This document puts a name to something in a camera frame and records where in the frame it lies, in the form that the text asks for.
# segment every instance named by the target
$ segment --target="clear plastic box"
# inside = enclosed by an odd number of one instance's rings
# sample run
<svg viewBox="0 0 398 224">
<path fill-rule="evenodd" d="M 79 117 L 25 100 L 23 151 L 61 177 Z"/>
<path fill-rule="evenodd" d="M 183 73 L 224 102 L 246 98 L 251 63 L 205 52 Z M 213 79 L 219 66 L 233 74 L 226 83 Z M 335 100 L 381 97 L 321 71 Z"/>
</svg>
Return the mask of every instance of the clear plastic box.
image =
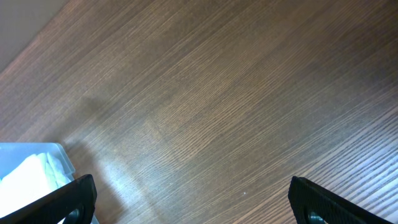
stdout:
<svg viewBox="0 0 398 224">
<path fill-rule="evenodd" d="M 75 168 L 70 162 L 63 147 L 58 143 L 36 143 L 36 142 L 2 142 L 0 143 L 0 179 L 7 176 L 19 166 L 27 157 L 33 154 L 48 152 L 61 161 L 65 174 L 74 180 L 72 174 Z M 92 224 L 98 224 L 98 220 L 93 217 Z"/>
</svg>

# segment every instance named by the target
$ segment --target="white wall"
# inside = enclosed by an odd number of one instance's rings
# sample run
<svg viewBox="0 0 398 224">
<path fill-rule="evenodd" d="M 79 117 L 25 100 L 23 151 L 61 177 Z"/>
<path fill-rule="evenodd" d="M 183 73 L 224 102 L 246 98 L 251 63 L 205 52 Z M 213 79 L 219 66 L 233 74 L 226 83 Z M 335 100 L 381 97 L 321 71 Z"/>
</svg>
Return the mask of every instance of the white wall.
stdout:
<svg viewBox="0 0 398 224">
<path fill-rule="evenodd" d="M 0 0 L 0 72 L 67 0 Z"/>
</svg>

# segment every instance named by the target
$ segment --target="plastic container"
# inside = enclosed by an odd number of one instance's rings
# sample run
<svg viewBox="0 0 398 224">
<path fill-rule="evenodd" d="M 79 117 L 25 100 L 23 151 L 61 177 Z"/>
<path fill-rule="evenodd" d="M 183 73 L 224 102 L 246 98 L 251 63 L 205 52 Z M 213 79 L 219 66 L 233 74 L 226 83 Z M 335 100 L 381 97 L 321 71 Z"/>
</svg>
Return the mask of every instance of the plastic container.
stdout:
<svg viewBox="0 0 398 224">
<path fill-rule="evenodd" d="M 75 168 L 70 162 L 63 147 L 58 143 L 19 143 L 5 142 L 0 143 L 0 179 L 7 176 L 19 166 L 27 157 L 33 154 L 48 152 L 61 161 L 65 175 L 74 180 L 72 174 Z M 98 220 L 93 217 L 92 224 L 98 224 Z"/>
</svg>

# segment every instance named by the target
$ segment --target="white tissue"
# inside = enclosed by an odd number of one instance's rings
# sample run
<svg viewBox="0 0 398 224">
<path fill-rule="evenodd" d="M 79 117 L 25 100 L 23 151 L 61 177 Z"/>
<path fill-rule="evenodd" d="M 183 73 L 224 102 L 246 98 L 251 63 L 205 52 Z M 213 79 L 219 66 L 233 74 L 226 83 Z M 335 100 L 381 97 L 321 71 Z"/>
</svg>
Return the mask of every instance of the white tissue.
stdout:
<svg viewBox="0 0 398 224">
<path fill-rule="evenodd" d="M 0 218 L 57 190 L 71 180 L 49 153 L 31 155 L 0 180 Z"/>
</svg>

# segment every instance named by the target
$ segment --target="wood grain surface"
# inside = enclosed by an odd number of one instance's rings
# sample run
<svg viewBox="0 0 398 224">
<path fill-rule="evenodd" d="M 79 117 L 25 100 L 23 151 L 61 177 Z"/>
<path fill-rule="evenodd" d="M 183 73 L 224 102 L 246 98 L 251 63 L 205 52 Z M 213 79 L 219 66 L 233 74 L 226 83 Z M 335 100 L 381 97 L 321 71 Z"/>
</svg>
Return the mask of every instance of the wood grain surface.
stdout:
<svg viewBox="0 0 398 224">
<path fill-rule="evenodd" d="M 71 0 L 0 74 L 100 223 L 295 223 L 293 175 L 398 222 L 398 2 Z"/>
</svg>

